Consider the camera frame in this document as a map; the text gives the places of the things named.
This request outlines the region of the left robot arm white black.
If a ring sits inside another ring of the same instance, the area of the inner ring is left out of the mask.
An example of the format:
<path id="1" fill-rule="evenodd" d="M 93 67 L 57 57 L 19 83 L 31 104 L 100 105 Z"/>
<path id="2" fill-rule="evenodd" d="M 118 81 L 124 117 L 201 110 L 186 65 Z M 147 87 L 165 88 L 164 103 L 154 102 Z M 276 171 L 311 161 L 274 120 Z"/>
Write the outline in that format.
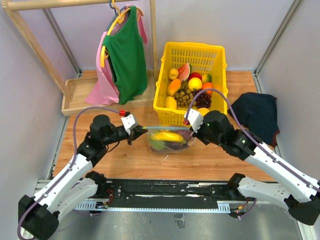
<path id="1" fill-rule="evenodd" d="M 18 202 L 18 237 L 21 230 L 28 231 L 34 239 L 47 240 L 57 230 L 60 221 L 85 199 L 110 195 L 107 179 L 93 171 L 109 152 L 110 144 L 126 140 L 129 145 L 147 133 L 130 112 L 115 126 L 107 115 L 94 117 L 84 141 L 75 147 L 68 164 L 44 188 L 32 197 L 24 195 Z"/>

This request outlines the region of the yellow banana toy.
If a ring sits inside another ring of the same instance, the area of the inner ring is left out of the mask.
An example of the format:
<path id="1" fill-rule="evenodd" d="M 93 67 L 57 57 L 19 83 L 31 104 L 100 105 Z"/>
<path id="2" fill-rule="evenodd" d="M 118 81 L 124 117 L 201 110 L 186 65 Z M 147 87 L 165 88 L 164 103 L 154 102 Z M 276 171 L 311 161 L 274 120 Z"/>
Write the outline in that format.
<path id="1" fill-rule="evenodd" d="M 186 140 L 181 135 L 174 132 L 157 132 L 152 136 L 152 139 L 165 142 L 186 143 Z"/>

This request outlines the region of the purple eggplant toy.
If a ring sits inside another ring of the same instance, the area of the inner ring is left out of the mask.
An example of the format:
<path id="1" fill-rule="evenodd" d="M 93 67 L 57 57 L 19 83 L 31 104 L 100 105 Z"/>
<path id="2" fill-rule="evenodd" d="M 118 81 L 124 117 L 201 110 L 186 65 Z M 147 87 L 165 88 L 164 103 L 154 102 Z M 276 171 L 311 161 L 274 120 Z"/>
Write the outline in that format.
<path id="1" fill-rule="evenodd" d="M 168 152 L 182 151 L 194 143 L 193 132 L 189 129 L 168 129 L 163 130 L 166 139 L 164 149 Z"/>

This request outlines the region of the green cabbage toy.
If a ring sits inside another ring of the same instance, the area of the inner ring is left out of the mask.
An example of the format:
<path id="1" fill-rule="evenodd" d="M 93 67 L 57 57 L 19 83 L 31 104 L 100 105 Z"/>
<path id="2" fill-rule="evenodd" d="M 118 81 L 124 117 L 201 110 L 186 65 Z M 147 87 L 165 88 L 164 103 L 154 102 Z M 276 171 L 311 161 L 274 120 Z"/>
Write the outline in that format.
<path id="1" fill-rule="evenodd" d="M 165 143 L 161 140 L 151 140 L 149 143 L 150 147 L 155 151 L 162 151 L 166 147 Z"/>

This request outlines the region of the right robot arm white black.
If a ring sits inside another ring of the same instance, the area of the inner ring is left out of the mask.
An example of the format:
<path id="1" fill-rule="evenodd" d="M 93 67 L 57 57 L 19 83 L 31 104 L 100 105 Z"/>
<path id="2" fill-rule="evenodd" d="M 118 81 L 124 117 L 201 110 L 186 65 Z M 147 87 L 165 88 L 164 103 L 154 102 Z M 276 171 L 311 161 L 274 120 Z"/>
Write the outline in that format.
<path id="1" fill-rule="evenodd" d="M 234 129 L 218 110 L 201 115 L 190 109 L 184 115 L 193 136 L 205 145 L 215 144 L 230 156 L 252 164 L 271 176 L 277 185 L 235 173 L 228 182 L 227 196 L 255 198 L 285 209 L 297 221 L 312 226 L 320 216 L 320 182 L 301 172 L 244 129 Z"/>

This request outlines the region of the clear zip top bag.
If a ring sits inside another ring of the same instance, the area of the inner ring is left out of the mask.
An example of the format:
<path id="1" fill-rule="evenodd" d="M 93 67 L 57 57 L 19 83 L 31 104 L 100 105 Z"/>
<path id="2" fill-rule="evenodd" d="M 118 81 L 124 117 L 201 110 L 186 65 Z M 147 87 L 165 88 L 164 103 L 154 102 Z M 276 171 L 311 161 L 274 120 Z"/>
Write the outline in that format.
<path id="1" fill-rule="evenodd" d="M 184 151 L 194 145 L 193 131 L 182 126 L 144 126 L 147 131 L 148 150 L 155 154 Z"/>

